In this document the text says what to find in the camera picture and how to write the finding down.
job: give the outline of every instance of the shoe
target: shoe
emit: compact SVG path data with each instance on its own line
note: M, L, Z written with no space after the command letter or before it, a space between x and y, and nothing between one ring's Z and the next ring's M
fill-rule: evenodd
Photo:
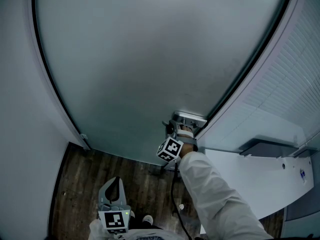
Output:
M151 225L153 225L154 219L151 215L146 215L143 217L142 222L149 222Z

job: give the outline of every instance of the white jacket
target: white jacket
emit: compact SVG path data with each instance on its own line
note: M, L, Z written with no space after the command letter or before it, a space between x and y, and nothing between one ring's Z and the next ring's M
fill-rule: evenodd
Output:
M249 205L236 190L228 186L203 153L190 152L185 155L179 170L210 240L272 239ZM105 240L111 237L98 219L90 224L90 230L89 240ZM155 236L165 240L183 239L173 232L161 229L131 229L123 234L122 239L136 240Z

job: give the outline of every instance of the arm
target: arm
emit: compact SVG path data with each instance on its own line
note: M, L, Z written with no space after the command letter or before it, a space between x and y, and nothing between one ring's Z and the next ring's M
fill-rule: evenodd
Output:
M182 157L180 173L210 239L272 239L239 193L221 178L202 153Z

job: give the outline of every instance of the black cable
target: black cable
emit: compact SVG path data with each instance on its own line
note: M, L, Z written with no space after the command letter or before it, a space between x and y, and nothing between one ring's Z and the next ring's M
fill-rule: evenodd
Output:
M184 226L184 223L182 222L182 219L180 217L177 205L176 205L175 200L174 200L174 185L175 185L175 181L176 181L177 177L178 177L178 164L177 164L177 161L175 161L174 176L173 176L173 180L172 180L171 193L170 193L171 194L171 201L173 203L173 206L174 206L176 214L178 214L178 218L179 218L180 224L181 224L184 232L186 233L188 239L192 240L191 236L188 234L188 231L186 230L186 228Z

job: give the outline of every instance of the dark wood floor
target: dark wood floor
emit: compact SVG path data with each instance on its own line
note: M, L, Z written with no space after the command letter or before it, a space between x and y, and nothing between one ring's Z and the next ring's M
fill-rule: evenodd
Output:
M58 240L87 240L89 224L97 218L98 192L109 179L120 176L128 205L137 219L150 214L154 225L184 236L170 199L173 171L97 150L84 151L71 145L66 154L55 198L51 233ZM177 205L184 204L181 217L192 238L200 236L200 221L181 179L174 185ZM261 220L266 231L280 237L284 211Z

